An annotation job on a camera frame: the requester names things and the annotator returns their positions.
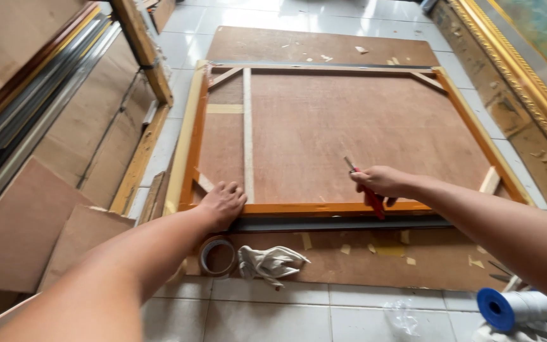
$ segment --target tape roll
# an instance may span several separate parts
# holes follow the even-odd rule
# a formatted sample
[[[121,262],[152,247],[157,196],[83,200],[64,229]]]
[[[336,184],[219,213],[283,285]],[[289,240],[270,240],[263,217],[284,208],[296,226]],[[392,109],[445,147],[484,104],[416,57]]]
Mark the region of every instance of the tape roll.
[[[208,265],[206,265],[206,257],[212,251],[212,249],[216,246],[226,246],[228,247],[232,252],[232,260],[229,263],[229,265],[220,272],[213,272],[208,268]],[[232,245],[232,242],[224,237],[224,236],[213,236],[206,240],[202,246],[199,249],[199,268],[202,270],[202,273],[209,276],[209,277],[227,277],[233,272],[235,269],[238,260],[237,260],[237,253],[235,248]]]

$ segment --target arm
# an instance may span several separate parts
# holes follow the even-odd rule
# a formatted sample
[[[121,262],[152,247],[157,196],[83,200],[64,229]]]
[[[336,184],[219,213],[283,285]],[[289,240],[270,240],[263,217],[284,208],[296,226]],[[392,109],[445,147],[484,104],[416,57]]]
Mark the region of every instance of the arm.
[[[547,211],[391,167],[350,177],[383,196],[429,206],[547,295]]]
[[[96,247],[0,330],[0,341],[141,341],[141,305],[209,232],[246,202],[219,183],[189,211],[158,218]]]

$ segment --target white thread spool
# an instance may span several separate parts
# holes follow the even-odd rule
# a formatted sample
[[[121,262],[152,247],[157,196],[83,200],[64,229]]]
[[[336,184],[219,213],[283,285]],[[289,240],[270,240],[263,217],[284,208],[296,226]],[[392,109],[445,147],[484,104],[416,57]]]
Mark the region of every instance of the white thread spool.
[[[482,317],[499,330],[511,330],[515,323],[547,322],[547,296],[539,291],[500,293],[483,288],[476,301]]]

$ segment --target canvas stretcher frame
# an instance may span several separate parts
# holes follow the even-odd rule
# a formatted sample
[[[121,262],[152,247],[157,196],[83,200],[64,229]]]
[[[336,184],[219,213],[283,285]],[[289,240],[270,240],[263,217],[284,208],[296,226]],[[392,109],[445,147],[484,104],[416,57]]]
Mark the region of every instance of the canvas stretcher frame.
[[[513,173],[486,130],[463,99],[460,91],[441,67],[427,66],[390,66],[390,65],[323,65],[310,63],[252,63],[252,62],[217,62],[198,61],[193,75],[192,85],[185,110],[184,122],[174,153],[170,183],[164,206],[164,215],[185,211],[196,206],[193,201],[193,183],[200,177],[198,162],[202,130],[208,102],[209,67],[221,72],[238,72],[239,68],[257,70],[260,73],[312,74],[312,75],[385,75],[412,77],[417,81],[429,83],[429,86],[447,93],[449,100],[461,116],[468,130],[474,136],[491,166],[494,166],[501,177],[501,184],[514,201],[533,205],[533,202]],[[386,207],[388,215],[435,215],[428,207],[419,202],[397,202],[393,207]],[[372,209],[363,203],[283,203],[253,204],[248,203],[241,217],[345,217],[372,215]]]

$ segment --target hand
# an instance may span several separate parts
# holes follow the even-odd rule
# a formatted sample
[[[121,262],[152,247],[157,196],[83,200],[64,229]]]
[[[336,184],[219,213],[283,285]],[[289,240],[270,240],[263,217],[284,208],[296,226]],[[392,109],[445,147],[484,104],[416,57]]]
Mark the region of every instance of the hand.
[[[362,192],[362,186],[365,186],[384,197],[413,199],[413,184],[418,176],[389,166],[371,166],[363,172],[352,172],[349,177],[357,183],[357,192]]]
[[[198,208],[208,211],[208,215],[214,217],[216,225],[213,231],[223,231],[238,217],[247,199],[238,183],[225,185],[225,182],[220,182],[206,194]]]

